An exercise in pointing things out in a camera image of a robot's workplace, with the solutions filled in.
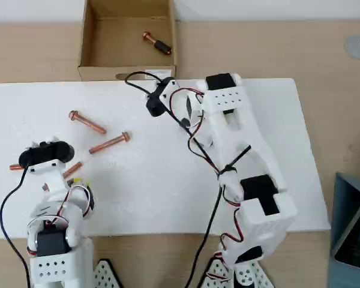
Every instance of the brown cardboard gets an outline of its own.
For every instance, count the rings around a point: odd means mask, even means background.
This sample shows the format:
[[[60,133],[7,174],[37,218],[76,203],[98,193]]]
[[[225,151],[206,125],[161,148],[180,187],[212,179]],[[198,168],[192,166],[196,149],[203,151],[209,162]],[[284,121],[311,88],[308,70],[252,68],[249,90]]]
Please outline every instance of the brown cardboard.
[[[144,41],[144,31],[171,46],[172,54],[164,55]],[[83,81],[122,80],[128,73],[145,70],[171,70],[174,76],[172,0],[86,0],[80,52]]]

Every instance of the copper screw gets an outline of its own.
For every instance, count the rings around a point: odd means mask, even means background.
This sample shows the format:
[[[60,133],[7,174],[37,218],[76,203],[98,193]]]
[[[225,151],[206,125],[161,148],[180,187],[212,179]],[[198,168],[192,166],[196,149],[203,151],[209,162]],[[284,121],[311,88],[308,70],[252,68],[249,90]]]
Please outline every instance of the copper screw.
[[[70,112],[70,118],[72,121],[74,121],[74,120],[80,121],[81,123],[91,127],[93,130],[96,130],[97,132],[99,132],[101,134],[107,133],[107,130],[105,130],[103,127],[93,123],[91,120],[88,120],[87,118],[83,117],[82,115],[79,115],[79,111],[72,110]]]
[[[20,166],[19,164],[12,164],[10,165],[10,170],[11,171],[15,171],[15,170],[23,170],[24,168],[22,166]]]
[[[106,148],[108,148],[108,147],[110,147],[110,146],[112,146],[112,145],[114,145],[116,143],[119,143],[121,141],[128,142],[129,140],[130,140],[130,136],[128,135],[128,133],[123,132],[119,137],[113,138],[113,139],[111,139],[111,140],[109,140],[109,141],[107,141],[107,142],[105,142],[103,144],[100,144],[100,145],[97,145],[97,146],[91,148],[89,150],[89,153],[95,154],[95,153],[97,153],[97,152],[99,152],[99,151],[101,151],[103,149],[106,149]]]
[[[62,176],[64,179],[67,179],[69,176],[71,176],[74,172],[78,171],[83,166],[83,163],[77,162],[75,165],[73,165],[71,168],[69,168],[67,171],[65,171]]]
[[[151,42],[152,44],[156,43],[156,39],[154,37],[152,37],[152,34],[145,31],[142,35],[144,40],[148,40],[149,42]]]

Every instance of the table surface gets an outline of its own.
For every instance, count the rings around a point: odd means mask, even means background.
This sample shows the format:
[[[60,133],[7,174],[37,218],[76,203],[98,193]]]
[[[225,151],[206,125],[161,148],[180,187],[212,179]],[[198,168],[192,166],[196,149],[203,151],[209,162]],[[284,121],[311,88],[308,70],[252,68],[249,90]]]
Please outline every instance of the table surface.
[[[360,60],[344,51],[360,20],[178,24],[179,79],[235,71],[294,78],[329,210],[335,172],[360,176]],[[0,25],[0,83],[80,80],[80,25]],[[201,235],[94,238],[95,259],[111,258],[124,287],[182,287]],[[25,240],[15,243],[25,250]],[[218,239],[202,253],[194,286]],[[326,286],[329,232],[287,236],[263,266],[276,287]],[[0,287],[21,283],[22,266],[0,240]]]

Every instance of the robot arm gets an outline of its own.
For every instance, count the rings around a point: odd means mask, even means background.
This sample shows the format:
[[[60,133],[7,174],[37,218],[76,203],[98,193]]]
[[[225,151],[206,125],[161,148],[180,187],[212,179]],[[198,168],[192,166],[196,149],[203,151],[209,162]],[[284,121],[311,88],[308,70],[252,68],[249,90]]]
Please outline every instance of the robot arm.
[[[176,93],[179,86],[172,79],[167,82],[160,91],[160,100],[169,106],[172,99],[168,95]],[[203,94],[202,100],[193,92],[179,91],[185,97],[181,97],[183,103],[177,107],[176,114],[188,123],[203,115],[209,128],[207,136],[204,133],[195,138],[200,142],[206,139],[204,147],[213,143],[212,149],[217,155],[214,162],[220,171],[218,181],[232,200],[230,204],[237,207],[233,233],[239,233],[240,237],[223,234],[217,252],[232,268],[272,254],[285,238],[297,210],[272,149],[259,130],[241,78],[237,74],[209,76],[198,81],[197,88]],[[266,172],[264,175],[242,178],[234,166],[227,166],[248,148]]]
[[[82,235],[83,222],[94,209],[89,186],[64,179],[65,163],[73,158],[65,142],[41,142],[19,158],[30,174],[43,177],[46,194],[31,214],[27,250],[34,287],[93,288],[93,244]]]

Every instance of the white board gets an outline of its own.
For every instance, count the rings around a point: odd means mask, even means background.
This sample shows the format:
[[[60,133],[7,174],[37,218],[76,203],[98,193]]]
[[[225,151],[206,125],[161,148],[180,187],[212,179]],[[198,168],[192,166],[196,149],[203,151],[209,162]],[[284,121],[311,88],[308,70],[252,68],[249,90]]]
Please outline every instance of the white board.
[[[150,81],[137,83],[153,88]],[[194,87],[195,82],[179,83]],[[248,79],[244,85],[299,211],[290,230],[329,229],[294,81]],[[0,204],[21,176],[21,171],[9,171],[9,165],[17,162],[31,141],[56,136],[75,148],[67,167],[85,162],[75,176],[89,180],[96,198],[96,210],[86,221],[87,235],[204,233],[218,193],[216,176],[188,151],[185,132],[168,115],[151,117],[145,104],[144,94],[124,82],[0,84]],[[70,110],[101,124],[107,134],[72,122]],[[128,143],[88,154],[90,147],[122,131],[130,133]],[[248,163],[250,157],[243,157],[238,167]],[[4,222],[12,237],[26,236],[43,184],[41,177],[28,174],[7,203]],[[232,212],[221,203],[212,234],[231,231]]]

